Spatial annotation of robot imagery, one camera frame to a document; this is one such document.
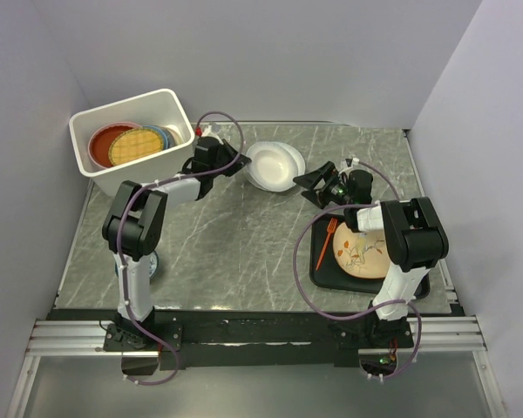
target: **white plastic container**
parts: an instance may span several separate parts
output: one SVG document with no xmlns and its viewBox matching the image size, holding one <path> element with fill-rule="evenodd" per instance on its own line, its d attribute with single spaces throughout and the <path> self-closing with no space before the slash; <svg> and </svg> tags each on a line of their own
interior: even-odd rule
<svg viewBox="0 0 523 418">
<path fill-rule="evenodd" d="M 87 146 L 98 128 L 115 122 L 165 126 L 180 136 L 180 144 L 126 164 L 100 168 L 89 157 Z M 125 180 L 148 183 L 172 177 L 194 153 L 194 130 L 176 94 L 168 89 L 76 113 L 70 119 L 70 134 L 79 170 L 109 196 Z"/>
</svg>

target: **white wall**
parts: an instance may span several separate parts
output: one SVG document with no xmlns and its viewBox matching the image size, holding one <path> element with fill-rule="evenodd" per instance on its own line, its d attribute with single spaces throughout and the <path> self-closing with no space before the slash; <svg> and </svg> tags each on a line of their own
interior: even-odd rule
<svg viewBox="0 0 523 418">
<path fill-rule="evenodd" d="M 523 0 L 484 0 L 410 138 L 458 295 L 523 417 Z"/>
<path fill-rule="evenodd" d="M 412 127 L 480 0 L 34 0 L 92 105 Z"/>
<path fill-rule="evenodd" d="M 67 122 L 87 106 L 31 2 L 0 0 L 0 416 L 78 221 L 86 182 Z"/>
</svg>

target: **yellow woven plate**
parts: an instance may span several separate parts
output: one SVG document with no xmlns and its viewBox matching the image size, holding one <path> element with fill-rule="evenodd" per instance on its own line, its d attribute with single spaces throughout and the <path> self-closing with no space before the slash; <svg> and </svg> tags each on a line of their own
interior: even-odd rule
<svg viewBox="0 0 523 418">
<path fill-rule="evenodd" d="M 163 138 L 153 129 L 136 128 L 119 135 L 108 150 L 108 159 L 120 165 L 163 150 Z"/>
</svg>

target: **stack of white plates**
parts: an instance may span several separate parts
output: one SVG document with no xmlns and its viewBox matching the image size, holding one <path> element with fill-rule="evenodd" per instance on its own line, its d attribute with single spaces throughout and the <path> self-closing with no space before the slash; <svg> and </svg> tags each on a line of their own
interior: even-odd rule
<svg viewBox="0 0 523 418">
<path fill-rule="evenodd" d="M 295 185 L 294 177 L 306 172 L 301 153 L 283 142 L 256 142 L 248 148 L 246 156 L 252 159 L 246 166 L 246 178 L 268 192 L 285 192 Z"/>
</svg>

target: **cream plate with floral design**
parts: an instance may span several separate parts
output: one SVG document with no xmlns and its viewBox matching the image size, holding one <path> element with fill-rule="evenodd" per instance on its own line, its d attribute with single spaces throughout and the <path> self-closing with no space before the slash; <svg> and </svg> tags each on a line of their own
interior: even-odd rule
<svg viewBox="0 0 523 418">
<path fill-rule="evenodd" d="M 344 222 L 333 236 L 337 264 L 359 279 L 383 279 L 390 268 L 390 256 L 383 231 L 354 233 Z"/>
</svg>

